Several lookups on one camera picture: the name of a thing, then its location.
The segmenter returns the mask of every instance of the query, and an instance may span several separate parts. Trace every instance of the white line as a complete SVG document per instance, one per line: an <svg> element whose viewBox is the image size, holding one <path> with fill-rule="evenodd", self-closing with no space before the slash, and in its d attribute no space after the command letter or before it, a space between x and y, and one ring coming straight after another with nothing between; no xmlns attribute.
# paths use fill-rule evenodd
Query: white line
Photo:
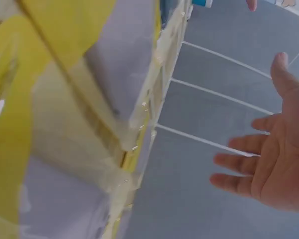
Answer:
<svg viewBox="0 0 299 239"><path fill-rule="evenodd" d="M178 131L178 130L175 130L175 129L172 129L172 128L169 128L169 127L166 127L166 126L163 126L161 124L157 124L156 126L158 128L164 129L166 131L181 135L181 136L186 137L186 138L193 139L193 140L201 142L201 143L206 143L208 145L211 145L211 146L214 146L214 147L217 147L217 148L220 148L220 149L224 149L224 150L227 150L227 151L235 153L235 154L239 154L239 155L242 155L242 156L245 156L245 157L255 156L254 154L245 153L245 152L242 152L242 151L239 151L239 150L235 150L233 148L229 148L229 147L223 146L223 145L218 144L218 143L211 142L211 141L203 139L203 138L198 138L196 136L193 136L193 135L190 135L190 134L187 134L187 133L184 133L184 132L181 132L181 131Z"/></svg>
<svg viewBox="0 0 299 239"><path fill-rule="evenodd" d="M231 97L231 96L224 95L224 94L222 94L222 93L219 93L219 92L216 92L216 91L213 91L213 90L210 90L210 89L201 87L201 86L197 86L197 85L194 85L194 84L185 82L185 81L180 81L180 80L177 80L177 79L174 79L174 78L172 78L172 81L177 82L177 83L182 84L182 85L185 85L185 86L189 86L189 87L192 87L192 88L201 90L201 91L205 91L205 92L211 93L211 94L213 94L213 95L217 95L217 96L223 97L223 98L228 99L228 100L230 100L230 101L234 101L234 102L239 103L239 104L242 104L242 105L244 105L244 106L247 106L247 107L253 108L253 109L255 109L255 110L261 111L261 112L263 112L263 113L265 113L265 114L268 114L268 115L272 115L272 114L273 114L273 112L271 112L271 111L265 110L265 109L260 108L260 107L258 107L258 106L252 105L252 104L250 104L250 103L241 101L241 100L239 100L239 99L233 98L233 97Z"/></svg>
<svg viewBox="0 0 299 239"><path fill-rule="evenodd" d="M245 64L245 63L242 63L242 62L237 61L237 60L235 60L235 59L233 59L233 58L230 58L230 57L228 57L228 56L225 56L225 55L223 55L223 54L220 54L220 53L218 53L218 52L216 52L216 51L209 50L209 49L207 49L207 48L205 48L205 47L202 47L202 46L197 46L197 45L192 44L192 43L187 42L187 41L184 41L183 43L186 44L186 45L195 47L195 48L197 48L197 49L200 49L200 50L202 50L202 51L206 51L206 52L208 52L208 53L211 53L211 54L214 54L214 55L216 55L216 56L222 57L222 58L224 58L224 59L226 59L226 60L228 60L228 61L234 62L234 63L236 63L236 64L238 64L238 65L240 65L240 66L243 66L243 67L245 67L245 68L247 68L247 69L249 69L249 70L251 70L251 71L254 71L254 72L256 72L256 73L258 73L258 74L260 74L260 75L262 75L262 76L264 76L264 77L267 77L267 78L271 79L271 76L270 76L270 75L268 75L268 74L266 74L266 73L264 73L264 72L262 72L262 71L260 71L260 70L258 70L258 69L256 69L256 68L254 68L254 67L252 67L252 66L249 66L249 65L247 65L247 64Z"/></svg>
<svg viewBox="0 0 299 239"><path fill-rule="evenodd" d="M299 57L299 53L294 57L294 59L289 63L288 66L290 66L298 57Z"/></svg>

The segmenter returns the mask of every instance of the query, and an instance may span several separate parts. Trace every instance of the palm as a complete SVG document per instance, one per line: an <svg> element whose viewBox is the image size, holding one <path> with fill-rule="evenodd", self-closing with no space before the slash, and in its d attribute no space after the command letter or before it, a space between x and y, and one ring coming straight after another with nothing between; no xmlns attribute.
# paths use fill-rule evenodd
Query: palm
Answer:
<svg viewBox="0 0 299 239"><path fill-rule="evenodd" d="M299 82L286 71L283 56L277 55L272 65L274 84L283 97L282 113L253 122L253 128L270 135L250 135L229 143L260 157L217 155L216 164L247 176L215 174L211 182L268 206L299 212Z"/></svg>

